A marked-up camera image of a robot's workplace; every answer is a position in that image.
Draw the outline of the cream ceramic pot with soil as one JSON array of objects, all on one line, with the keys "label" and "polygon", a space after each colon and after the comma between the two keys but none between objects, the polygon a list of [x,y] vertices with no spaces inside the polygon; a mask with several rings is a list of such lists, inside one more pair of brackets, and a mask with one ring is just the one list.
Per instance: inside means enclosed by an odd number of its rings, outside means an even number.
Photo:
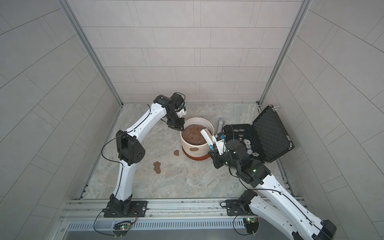
[{"label": "cream ceramic pot with soil", "polygon": [[209,129],[211,134],[215,133],[213,125],[203,118],[191,118],[185,121],[184,131],[180,132],[182,149],[192,160],[202,161],[209,157],[211,150],[203,136],[201,130]]}]

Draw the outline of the blue white scrub brush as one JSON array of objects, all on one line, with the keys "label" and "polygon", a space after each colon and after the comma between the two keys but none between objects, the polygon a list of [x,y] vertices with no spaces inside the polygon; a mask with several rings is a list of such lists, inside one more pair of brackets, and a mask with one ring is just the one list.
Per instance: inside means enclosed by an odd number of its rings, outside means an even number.
[{"label": "blue white scrub brush", "polygon": [[205,139],[205,141],[209,145],[211,151],[213,151],[214,150],[214,143],[213,143],[213,139],[212,139],[213,136],[212,136],[211,132],[209,131],[209,129],[205,128],[205,129],[201,130],[201,135],[203,136],[203,138]]}]

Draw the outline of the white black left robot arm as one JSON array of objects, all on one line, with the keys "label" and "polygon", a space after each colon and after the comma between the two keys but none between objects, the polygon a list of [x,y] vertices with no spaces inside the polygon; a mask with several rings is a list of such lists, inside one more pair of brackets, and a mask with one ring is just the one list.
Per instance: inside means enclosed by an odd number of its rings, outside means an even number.
[{"label": "white black left robot arm", "polygon": [[116,133],[119,158],[119,177],[115,190],[104,210],[106,218],[127,217],[134,212],[132,206],[132,187],[138,163],[145,156],[142,141],[156,123],[166,118],[167,126],[173,130],[183,131],[186,114],[186,96],[175,92],[171,97],[159,95],[149,105],[149,109],[131,127]]}]

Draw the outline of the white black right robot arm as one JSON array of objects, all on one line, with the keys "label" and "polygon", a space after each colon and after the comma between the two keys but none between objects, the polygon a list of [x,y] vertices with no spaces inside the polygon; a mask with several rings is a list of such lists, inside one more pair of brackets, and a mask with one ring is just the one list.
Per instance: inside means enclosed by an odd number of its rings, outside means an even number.
[{"label": "white black right robot arm", "polygon": [[243,214],[265,219],[290,240],[334,239],[336,225],[330,220],[321,220],[300,204],[238,140],[212,144],[209,156],[215,168],[233,169],[239,180],[251,185],[239,198]]}]

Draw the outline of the brown mud patch on floor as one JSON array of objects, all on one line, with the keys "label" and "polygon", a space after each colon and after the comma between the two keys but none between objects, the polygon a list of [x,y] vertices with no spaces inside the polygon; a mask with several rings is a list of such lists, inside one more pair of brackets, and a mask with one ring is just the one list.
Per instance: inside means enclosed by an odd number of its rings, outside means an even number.
[{"label": "brown mud patch on floor", "polygon": [[157,174],[160,174],[161,173],[161,163],[156,161],[153,163],[154,165],[154,171],[157,173]]}]

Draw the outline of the open black foam-lined case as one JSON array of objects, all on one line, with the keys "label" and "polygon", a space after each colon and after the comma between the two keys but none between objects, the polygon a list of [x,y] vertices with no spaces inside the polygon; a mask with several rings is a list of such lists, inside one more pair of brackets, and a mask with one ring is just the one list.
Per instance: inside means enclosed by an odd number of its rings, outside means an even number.
[{"label": "open black foam-lined case", "polygon": [[224,133],[227,140],[250,145],[251,155],[259,154],[264,163],[272,163],[295,148],[273,105],[265,107],[251,124],[225,125]]}]

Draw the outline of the grey metal cylinder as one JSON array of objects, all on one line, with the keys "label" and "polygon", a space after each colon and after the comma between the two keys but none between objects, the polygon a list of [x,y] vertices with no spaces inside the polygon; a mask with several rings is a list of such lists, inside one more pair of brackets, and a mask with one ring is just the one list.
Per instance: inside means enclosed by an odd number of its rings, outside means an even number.
[{"label": "grey metal cylinder", "polygon": [[225,119],[220,118],[218,121],[217,133],[221,133],[223,131],[224,124],[225,124]]}]

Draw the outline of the right green circuit board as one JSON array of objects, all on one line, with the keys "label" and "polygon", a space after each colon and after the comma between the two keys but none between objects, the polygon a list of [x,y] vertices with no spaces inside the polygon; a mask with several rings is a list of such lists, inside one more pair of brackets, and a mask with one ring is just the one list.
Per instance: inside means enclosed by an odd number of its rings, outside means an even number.
[{"label": "right green circuit board", "polygon": [[248,235],[256,234],[259,230],[260,223],[258,218],[243,218],[243,222]]}]

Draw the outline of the green circuit board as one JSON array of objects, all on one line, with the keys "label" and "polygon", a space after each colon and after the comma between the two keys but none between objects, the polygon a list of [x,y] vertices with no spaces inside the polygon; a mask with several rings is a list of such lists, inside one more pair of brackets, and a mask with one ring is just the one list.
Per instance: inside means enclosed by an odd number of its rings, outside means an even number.
[{"label": "green circuit board", "polygon": [[243,218],[243,222],[248,235],[256,234],[259,230],[260,223],[258,218]]},{"label": "green circuit board", "polygon": [[114,231],[129,231],[132,227],[131,221],[123,221],[114,225]]}]

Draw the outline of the left green circuit board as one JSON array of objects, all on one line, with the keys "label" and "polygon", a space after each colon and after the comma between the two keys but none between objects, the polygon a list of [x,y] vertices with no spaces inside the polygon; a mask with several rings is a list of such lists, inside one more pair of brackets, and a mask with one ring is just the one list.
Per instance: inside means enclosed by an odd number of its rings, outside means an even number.
[{"label": "left green circuit board", "polygon": [[132,227],[131,221],[123,221],[114,225],[114,231],[129,231]]}]

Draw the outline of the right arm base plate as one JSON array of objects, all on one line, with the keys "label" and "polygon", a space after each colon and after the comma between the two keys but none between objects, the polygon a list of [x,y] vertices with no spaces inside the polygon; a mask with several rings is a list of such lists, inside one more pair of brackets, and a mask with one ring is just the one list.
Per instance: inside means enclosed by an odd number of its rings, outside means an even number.
[{"label": "right arm base plate", "polygon": [[221,207],[226,209],[228,216],[253,216],[251,210],[239,200],[225,200],[220,203]]}]

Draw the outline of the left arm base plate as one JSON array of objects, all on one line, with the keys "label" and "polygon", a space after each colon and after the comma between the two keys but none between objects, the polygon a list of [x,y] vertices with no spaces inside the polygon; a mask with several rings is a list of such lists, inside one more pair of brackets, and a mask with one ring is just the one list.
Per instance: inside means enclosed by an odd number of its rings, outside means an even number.
[{"label": "left arm base plate", "polygon": [[142,218],[146,215],[148,201],[131,201],[129,208],[119,211],[108,202],[107,207],[103,210],[104,218]]}]

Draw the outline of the aluminium rail frame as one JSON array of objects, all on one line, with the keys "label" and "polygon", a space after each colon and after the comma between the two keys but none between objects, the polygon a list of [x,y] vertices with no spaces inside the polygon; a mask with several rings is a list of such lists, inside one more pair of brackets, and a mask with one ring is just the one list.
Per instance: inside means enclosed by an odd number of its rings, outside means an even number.
[{"label": "aluminium rail frame", "polygon": [[[250,218],[251,215],[242,214],[239,210],[228,210],[225,207],[226,198],[208,199],[146,199],[145,206],[136,204],[135,209],[139,220],[162,219],[219,219],[241,216]],[[108,200],[73,200],[68,201],[60,221],[93,221],[96,217],[104,220],[103,209]]]}]

